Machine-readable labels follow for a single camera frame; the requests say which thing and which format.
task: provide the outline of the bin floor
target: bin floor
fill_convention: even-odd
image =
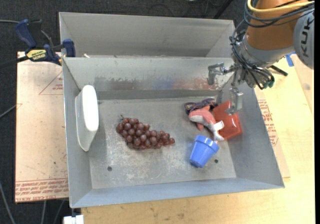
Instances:
[[[88,152],[93,189],[236,177],[227,141],[219,142],[220,150],[204,168],[196,168],[189,162],[194,138],[198,134],[208,137],[212,134],[206,128],[199,131],[189,121],[184,104],[203,99],[100,101],[99,131]],[[161,149],[128,148],[116,132],[121,116],[148,123],[150,130],[168,132],[175,144]]]

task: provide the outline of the white plastic piece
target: white plastic piece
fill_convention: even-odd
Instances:
[[[223,129],[224,127],[225,127],[225,126],[224,126],[223,121],[220,121],[220,122],[217,122],[217,123],[214,124],[212,130],[213,130],[213,131],[218,131],[218,130]]]
[[[63,218],[63,224],[84,224],[85,219],[83,215],[77,215],[75,217],[66,216]]]
[[[76,131],[80,147],[88,152],[99,127],[97,94],[93,86],[85,85],[75,99]]]

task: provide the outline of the dark gray carpet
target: dark gray carpet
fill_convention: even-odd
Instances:
[[[144,16],[170,16],[187,18],[213,18],[224,0],[0,0],[0,19],[21,21],[43,20],[43,30],[59,44],[59,12],[104,13]],[[220,19],[234,20],[238,24],[243,19],[245,0],[234,0],[220,16]],[[17,51],[24,51],[26,44],[18,39],[13,24],[0,23],[0,63],[16,58]],[[16,103],[15,65],[0,69],[0,114]],[[14,203],[15,170],[15,110],[0,119],[0,182],[16,223],[40,223],[43,202]],[[60,200],[47,202],[44,223],[52,223],[60,206]],[[66,201],[60,216],[70,215]],[[5,205],[0,198],[0,223],[10,223]]]

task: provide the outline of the purple object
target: purple object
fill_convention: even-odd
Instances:
[[[198,135],[194,140],[194,147],[190,156],[190,163],[202,168],[209,159],[218,152],[219,146],[212,139]]]

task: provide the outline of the pink toy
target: pink toy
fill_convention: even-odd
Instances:
[[[218,133],[219,130],[223,129],[224,123],[222,121],[216,122],[214,116],[210,113],[210,105],[204,106],[199,109],[195,109],[190,112],[189,120],[195,122],[200,131],[203,130],[204,126],[207,127],[214,137],[214,141],[221,141],[224,138]]]

